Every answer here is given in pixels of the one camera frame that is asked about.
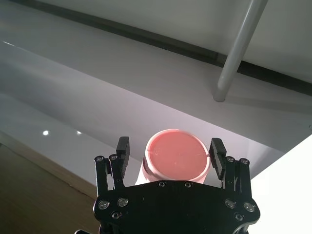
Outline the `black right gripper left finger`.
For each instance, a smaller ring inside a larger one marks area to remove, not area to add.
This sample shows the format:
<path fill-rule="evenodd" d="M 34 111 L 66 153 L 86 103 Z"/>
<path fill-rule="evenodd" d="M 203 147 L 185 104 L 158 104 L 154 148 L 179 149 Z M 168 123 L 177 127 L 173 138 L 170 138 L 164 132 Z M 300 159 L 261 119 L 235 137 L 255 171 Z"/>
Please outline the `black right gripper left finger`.
<path fill-rule="evenodd" d="M 123 179 L 130 157 L 130 141 L 128 136 L 119 138 L 116 153 L 108 158 L 95 157 L 97 195 L 104 195 L 109 191 L 107 175 L 113 179 L 113 189 L 124 188 Z"/>

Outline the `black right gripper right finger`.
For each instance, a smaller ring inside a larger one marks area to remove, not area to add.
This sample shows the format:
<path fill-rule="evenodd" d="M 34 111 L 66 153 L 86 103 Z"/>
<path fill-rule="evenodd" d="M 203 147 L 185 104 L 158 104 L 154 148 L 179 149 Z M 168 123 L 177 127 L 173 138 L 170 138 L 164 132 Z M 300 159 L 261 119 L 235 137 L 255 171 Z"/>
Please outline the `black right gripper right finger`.
<path fill-rule="evenodd" d="M 221 187 L 225 190 L 234 191 L 242 195 L 251 194 L 250 162 L 246 158 L 236 160 L 227 156 L 223 141 L 212 138 L 209 156 Z"/>

